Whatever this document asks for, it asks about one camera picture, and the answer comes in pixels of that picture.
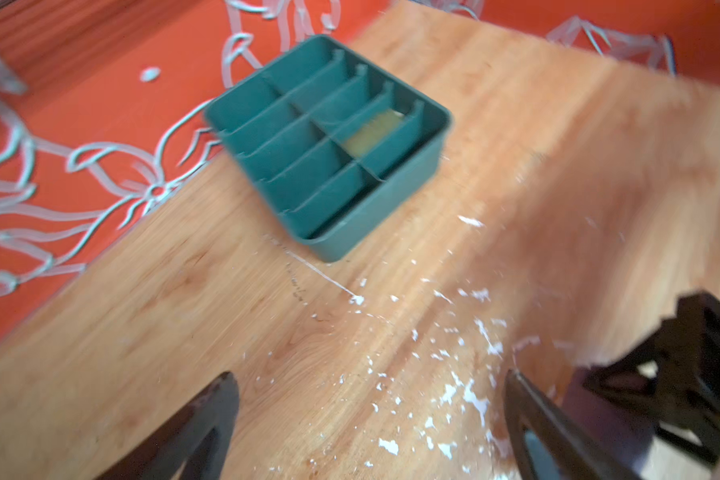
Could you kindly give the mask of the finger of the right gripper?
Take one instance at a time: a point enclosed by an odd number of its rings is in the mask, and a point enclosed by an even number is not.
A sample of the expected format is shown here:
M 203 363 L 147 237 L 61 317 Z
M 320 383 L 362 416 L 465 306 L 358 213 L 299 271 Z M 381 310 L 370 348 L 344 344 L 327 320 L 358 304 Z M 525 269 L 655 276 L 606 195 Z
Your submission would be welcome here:
M 666 352 L 655 341 L 643 341 L 621 359 L 593 369 L 583 386 L 591 393 L 621 408 L 662 408 L 666 401 L 659 388 L 659 375 L 643 375 L 639 367 L 653 363 L 660 368 Z

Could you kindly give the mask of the purple striped sock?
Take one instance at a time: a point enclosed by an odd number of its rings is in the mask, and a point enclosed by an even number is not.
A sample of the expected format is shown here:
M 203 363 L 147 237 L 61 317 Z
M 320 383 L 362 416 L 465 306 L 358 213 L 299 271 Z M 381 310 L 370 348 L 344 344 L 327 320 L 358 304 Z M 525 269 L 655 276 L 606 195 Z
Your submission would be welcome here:
M 621 464 L 640 474 L 646 466 L 657 423 L 623 409 L 584 387 L 592 368 L 574 370 L 562 411 Z

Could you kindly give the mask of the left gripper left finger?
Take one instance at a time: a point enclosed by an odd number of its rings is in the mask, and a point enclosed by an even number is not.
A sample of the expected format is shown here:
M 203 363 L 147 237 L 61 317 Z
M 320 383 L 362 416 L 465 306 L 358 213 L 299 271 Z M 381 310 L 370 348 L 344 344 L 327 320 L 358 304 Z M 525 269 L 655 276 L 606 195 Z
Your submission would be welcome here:
M 218 479 L 240 407 L 234 375 L 225 371 L 100 479 Z

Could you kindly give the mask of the green compartment tray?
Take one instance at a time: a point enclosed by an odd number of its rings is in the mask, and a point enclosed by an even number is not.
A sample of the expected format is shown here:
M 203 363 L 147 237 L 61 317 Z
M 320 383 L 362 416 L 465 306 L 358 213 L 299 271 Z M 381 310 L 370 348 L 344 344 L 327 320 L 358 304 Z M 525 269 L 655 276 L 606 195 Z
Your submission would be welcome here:
M 379 113 L 402 123 L 352 157 L 342 143 Z M 436 172 L 449 110 L 318 35 L 214 99 L 205 118 L 287 233 L 340 260 Z

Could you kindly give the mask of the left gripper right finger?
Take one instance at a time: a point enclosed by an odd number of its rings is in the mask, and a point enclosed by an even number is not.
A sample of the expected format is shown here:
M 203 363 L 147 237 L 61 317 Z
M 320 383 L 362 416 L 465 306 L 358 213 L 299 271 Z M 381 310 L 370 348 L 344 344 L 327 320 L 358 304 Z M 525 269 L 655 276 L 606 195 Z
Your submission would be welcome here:
M 517 370 L 504 381 L 504 417 L 522 479 L 637 479 Z

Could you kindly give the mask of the green striped sock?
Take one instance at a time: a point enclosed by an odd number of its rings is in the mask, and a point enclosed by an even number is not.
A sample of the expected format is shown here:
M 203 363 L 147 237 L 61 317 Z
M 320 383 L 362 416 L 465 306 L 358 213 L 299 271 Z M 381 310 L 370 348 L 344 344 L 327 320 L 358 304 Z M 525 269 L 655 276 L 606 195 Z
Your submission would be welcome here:
M 404 118 L 401 112 L 387 109 L 363 124 L 342 146 L 352 157 L 362 157 L 397 129 Z

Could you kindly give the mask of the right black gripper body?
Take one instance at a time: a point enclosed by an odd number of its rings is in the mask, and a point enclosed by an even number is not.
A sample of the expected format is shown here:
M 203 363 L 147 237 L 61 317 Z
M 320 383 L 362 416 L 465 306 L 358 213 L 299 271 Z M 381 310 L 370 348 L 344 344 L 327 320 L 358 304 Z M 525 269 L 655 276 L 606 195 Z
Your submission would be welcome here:
M 692 432 L 697 443 L 677 443 L 712 466 L 720 459 L 720 300 L 706 291 L 680 297 L 661 330 L 661 421 Z

